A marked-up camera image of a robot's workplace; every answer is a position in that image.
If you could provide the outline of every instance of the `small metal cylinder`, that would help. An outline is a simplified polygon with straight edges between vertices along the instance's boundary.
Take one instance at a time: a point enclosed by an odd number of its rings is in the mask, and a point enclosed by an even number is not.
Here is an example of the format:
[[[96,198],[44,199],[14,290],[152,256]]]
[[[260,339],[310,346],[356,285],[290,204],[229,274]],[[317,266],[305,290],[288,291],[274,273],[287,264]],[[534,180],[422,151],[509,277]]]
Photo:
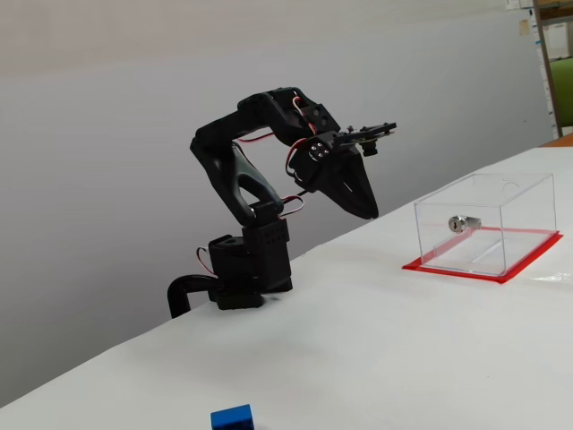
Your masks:
[[[482,220],[479,218],[467,217],[465,215],[456,215],[448,221],[449,229],[454,233],[462,233],[467,228],[479,230],[482,228]]]

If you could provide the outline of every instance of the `blue block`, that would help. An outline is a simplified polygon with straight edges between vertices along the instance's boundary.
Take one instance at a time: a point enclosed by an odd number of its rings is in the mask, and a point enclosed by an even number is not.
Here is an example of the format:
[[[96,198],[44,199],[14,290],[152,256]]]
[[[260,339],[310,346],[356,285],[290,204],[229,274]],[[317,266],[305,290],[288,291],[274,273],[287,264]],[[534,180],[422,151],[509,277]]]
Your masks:
[[[211,412],[211,427],[213,430],[254,430],[251,406],[244,405]]]

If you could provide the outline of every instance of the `white table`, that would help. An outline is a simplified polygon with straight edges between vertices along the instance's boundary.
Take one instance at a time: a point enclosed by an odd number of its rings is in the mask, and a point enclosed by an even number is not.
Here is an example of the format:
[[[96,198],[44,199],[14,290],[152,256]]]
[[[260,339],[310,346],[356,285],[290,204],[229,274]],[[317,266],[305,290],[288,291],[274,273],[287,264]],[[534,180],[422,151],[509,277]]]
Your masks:
[[[0,429],[573,427],[573,149],[484,169],[556,177],[565,237],[505,285],[403,271],[412,205],[296,259],[295,289],[168,322],[0,409]]]

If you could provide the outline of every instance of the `robotic arm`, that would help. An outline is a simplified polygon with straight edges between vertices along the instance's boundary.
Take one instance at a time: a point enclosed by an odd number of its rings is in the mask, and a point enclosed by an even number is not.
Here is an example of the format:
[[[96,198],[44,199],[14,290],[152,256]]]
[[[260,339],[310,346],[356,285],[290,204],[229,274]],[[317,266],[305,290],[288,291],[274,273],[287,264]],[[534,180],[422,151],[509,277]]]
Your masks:
[[[363,147],[365,157],[374,155],[376,141],[390,134],[396,124],[364,127],[359,132],[350,127],[341,133],[323,105],[297,88],[279,88],[242,100],[235,113],[200,128],[191,143],[191,151],[207,171],[213,188],[243,226],[252,226],[256,216],[241,196],[241,188],[262,203],[271,202],[277,214],[283,210],[275,190],[234,142],[265,127],[290,146],[291,152],[296,150],[286,172],[305,191],[321,191],[357,217],[378,217],[356,144]]]
[[[320,191],[357,217],[378,217],[356,144],[362,146],[365,157],[374,155],[376,141],[396,124],[358,132],[348,127],[348,132],[340,132],[329,111],[297,88],[255,94],[239,102],[235,113],[197,130],[192,140],[192,153],[243,225],[243,235],[226,235],[209,243],[216,278],[187,275],[172,282],[167,299],[174,318],[191,310],[187,294],[192,292],[208,291],[210,300],[225,310],[259,307],[264,303],[262,294],[292,289],[287,220],[279,217],[284,202],[235,143],[265,127],[290,147],[286,173],[305,192]],[[247,204],[241,188],[259,201]]]

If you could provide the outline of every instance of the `clear acrylic box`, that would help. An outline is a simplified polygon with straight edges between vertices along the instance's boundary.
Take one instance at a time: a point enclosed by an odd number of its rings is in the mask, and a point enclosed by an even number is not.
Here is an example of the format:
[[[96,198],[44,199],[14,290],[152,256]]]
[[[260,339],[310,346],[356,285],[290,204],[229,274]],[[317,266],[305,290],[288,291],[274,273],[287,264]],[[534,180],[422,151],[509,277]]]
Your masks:
[[[415,203],[422,268],[503,277],[559,235],[553,175],[470,175]]]

